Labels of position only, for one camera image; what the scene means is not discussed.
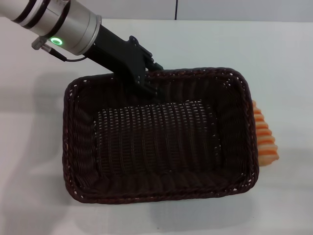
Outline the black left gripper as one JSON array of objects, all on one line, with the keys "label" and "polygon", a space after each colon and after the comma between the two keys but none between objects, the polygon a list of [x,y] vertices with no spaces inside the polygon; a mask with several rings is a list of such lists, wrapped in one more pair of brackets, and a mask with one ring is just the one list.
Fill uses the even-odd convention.
[{"label": "black left gripper", "polygon": [[146,70],[162,71],[163,66],[154,62],[152,54],[134,36],[124,41],[100,26],[85,56],[113,72],[128,91],[142,98],[164,101],[163,90],[145,81]]}]

